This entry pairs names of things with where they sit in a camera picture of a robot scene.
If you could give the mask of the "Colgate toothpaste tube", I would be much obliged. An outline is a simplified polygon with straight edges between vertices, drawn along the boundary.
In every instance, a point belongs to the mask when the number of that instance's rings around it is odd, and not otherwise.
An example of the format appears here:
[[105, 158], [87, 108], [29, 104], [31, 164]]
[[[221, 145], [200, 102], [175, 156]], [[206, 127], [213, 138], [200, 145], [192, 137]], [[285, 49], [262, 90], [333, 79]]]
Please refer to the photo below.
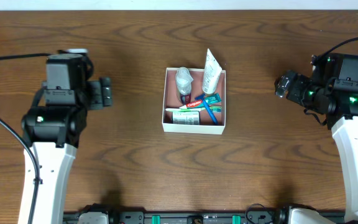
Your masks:
[[221, 97], [218, 93], [216, 93], [210, 96], [206, 96], [202, 100], [195, 100], [191, 103], [183, 105], [180, 107], [180, 109], [200, 108], [200, 107], [204, 107], [204, 103], [208, 105], [212, 105], [220, 102], [221, 102]]

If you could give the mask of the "clear pump bottle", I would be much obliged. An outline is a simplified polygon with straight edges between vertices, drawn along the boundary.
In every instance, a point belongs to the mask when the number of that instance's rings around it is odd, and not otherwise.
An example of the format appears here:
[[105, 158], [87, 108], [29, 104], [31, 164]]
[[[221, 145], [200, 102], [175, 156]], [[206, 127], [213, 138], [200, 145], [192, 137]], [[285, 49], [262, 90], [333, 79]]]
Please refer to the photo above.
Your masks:
[[177, 86], [177, 95], [180, 102], [185, 105], [191, 101], [191, 83], [193, 78], [190, 71], [185, 67], [180, 67], [175, 75], [175, 83]]

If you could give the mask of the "white lotion tube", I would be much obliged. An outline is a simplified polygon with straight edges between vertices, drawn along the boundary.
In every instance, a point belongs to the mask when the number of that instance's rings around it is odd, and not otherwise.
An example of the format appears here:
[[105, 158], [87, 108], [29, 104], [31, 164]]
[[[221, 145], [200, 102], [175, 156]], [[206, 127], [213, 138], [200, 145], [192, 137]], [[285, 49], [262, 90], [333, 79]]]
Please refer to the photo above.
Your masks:
[[212, 95], [216, 91], [221, 72], [222, 68], [220, 64], [215, 59], [210, 49], [208, 49], [206, 53], [202, 84], [202, 91], [204, 94]]

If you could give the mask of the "green white toothbrush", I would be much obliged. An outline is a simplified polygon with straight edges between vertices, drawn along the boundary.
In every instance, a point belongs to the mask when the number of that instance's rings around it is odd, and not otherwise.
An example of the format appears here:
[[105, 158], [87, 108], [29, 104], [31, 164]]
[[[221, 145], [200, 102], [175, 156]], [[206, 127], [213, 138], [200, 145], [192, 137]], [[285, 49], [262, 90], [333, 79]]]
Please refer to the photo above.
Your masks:
[[[213, 113], [220, 113], [221, 110], [222, 110], [222, 106], [210, 106], [209, 107], [210, 110], [213, 112]], [[166, 108], [165, 111], [168, 111], [168, 112], [175, 112], [175, 111], [178, 111], [178, 112], [189, 112], [189, 111], [203, 111], [203, 110], [206, 110], [205, 107], [199, 107], [199, 108], [186, 108], [186, 109], [181, 109], [181, 108]]]

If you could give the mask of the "green white soap box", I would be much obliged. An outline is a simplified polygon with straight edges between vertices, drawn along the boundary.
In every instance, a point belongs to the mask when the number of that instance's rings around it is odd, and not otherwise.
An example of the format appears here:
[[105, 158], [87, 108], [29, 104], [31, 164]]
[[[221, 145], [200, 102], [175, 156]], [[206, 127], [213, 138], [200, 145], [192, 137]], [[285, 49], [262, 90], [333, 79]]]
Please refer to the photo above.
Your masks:
[[174, 111], [172, 113], [172, 123], [184, 125], [200, 125], [200, 114], [198, 111]]

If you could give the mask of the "blue disposable razor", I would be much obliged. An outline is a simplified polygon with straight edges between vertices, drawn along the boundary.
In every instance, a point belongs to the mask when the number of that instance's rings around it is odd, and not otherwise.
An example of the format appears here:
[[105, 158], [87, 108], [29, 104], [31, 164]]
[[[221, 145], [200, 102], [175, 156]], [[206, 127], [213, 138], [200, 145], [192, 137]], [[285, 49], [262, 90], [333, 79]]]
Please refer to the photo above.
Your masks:
[[211, 118], [212, 122], [214, 123], [214, 125], [218, 125], [219, 123], [218, 123], [218, 121], [217, 121], [215, 115], [214, 115], [213, 112], [211, 111], [211, 109], [210, 109], [210, 107], [209, 107], [209, 105], [208, 105], [208, 103], [206, 102], [206, 100], [205, 100], [204, 97], [205, 97], [205, 94], [201, 94], [201, 95], [197, 96], [197, 97], [195, 98], [195, 100], [201, 100], [201, 101], [202, 101], [202, 103], [203, 103], [204, 107], [206, 108], [206, 111], [208, 112], [209, 117]]

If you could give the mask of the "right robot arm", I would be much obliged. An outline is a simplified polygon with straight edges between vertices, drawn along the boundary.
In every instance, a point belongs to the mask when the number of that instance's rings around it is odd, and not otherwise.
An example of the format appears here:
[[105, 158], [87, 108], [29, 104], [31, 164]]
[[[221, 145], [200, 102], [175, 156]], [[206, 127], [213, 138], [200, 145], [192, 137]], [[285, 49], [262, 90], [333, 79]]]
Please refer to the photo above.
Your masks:
[[336, 143], [346, 193], [345, 223], [358, 223], [358, 55], [313, 57], [311, 77], [289, 70], [275, 81], [275, 95], [304, 108]]

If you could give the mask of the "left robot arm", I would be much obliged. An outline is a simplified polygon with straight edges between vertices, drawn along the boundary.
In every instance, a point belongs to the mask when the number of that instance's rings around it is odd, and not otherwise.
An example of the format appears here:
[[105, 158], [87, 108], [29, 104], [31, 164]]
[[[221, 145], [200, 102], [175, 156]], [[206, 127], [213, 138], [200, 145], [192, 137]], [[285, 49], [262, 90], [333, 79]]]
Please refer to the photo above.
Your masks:
[[90, 110], [112, 105], [111, 80], [91, 80], [86, 49], [60, 50], [21, 121], [25, 179], [19, 223], [62, 223], [70, 169]]

